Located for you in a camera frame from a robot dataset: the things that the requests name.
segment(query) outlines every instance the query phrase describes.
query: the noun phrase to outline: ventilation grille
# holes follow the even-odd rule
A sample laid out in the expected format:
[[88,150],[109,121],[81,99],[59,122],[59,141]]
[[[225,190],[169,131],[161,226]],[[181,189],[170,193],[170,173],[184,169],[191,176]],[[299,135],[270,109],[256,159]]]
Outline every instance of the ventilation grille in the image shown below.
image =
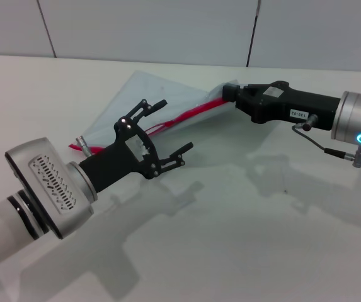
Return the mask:
[[55,165],[47,155],[39,155],[29,165],[59,212],[61,214],[71,212],[77,197],[64,181],[59,171],[59,164]]

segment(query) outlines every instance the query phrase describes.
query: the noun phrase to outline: label sticker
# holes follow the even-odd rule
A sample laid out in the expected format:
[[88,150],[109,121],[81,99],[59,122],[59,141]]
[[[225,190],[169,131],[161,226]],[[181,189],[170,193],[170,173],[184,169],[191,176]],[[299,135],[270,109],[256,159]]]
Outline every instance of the label sticker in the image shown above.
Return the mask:
[[307,120],[307,118],[309,117],[309,112],[291,109],[289,116],[293,118],[300,118],[302,120]]
[[279,98],[280,95],[284,92],[284,90],[281,90],[277,87],[269,87],[267,90],[263,93],[265,96],[273,96],[275,98]]

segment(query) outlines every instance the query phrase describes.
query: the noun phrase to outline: white table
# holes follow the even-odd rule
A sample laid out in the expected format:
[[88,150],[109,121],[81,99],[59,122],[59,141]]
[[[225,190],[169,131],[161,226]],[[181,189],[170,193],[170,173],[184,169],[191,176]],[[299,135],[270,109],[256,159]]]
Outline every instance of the white table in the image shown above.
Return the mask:
[[[4,152],[47,136],[65,161],[135,70],[210,90],[268,84],[340,97],[361,72],[0,57],[0,200],[20,184]],[[320,130],[311,136],[331,148]],[[0,264],[0,302],[361,301],[361,169],[323,154],[290,124],[231,112],[168,139],[194,141],[186,167],[129,175],[96,215]]]

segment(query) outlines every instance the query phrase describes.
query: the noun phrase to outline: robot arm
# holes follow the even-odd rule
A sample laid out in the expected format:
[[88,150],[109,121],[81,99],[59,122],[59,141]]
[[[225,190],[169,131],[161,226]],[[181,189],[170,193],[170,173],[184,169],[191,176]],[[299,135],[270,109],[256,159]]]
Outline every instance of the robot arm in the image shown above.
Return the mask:
[[[254,123],[282,120],[295,123],[292,129],[326,154],[353,161],[361,167],[361,94],[344,92],[341,99],[297,91],[288,82],[240,87],[225,85],[225,101],[235,102],[237,109],[250,115]],[[358,146],[354,154],[324,148],[299,131],[319,128],[330,131],[331,138]]]
[[115,142],[92,155],[80,145],[87,159],[65,165],[47,138],[33,140],[5,153],[14,175],[23,185],[0,203],[0,262],[50,229],[60,239],[77,230],[93,214],[98,193],[131,172],[146,179],[185,165],[188,143],[168,158],[160,159],[148,135],[138,126],[167,104],[151,106],[144,99],[114,126]]

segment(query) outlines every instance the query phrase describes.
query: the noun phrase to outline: plastic bag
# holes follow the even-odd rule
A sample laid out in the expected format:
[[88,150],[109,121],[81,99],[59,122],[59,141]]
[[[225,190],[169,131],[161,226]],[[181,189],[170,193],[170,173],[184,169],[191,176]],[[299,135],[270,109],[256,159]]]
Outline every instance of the plastic bag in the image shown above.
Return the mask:
[[[234,108],[234,104],[222,100],[223,85],[206,92],[145,72],[134,72],[83,137],[93,153],[112,144],[115,141],[114,124],[142,99],[151,105],[162,99],[168,102],[164,108],[140,120],[138,125],[150,136],[197,123]],[[76,143],[70,147],[80,150]]]

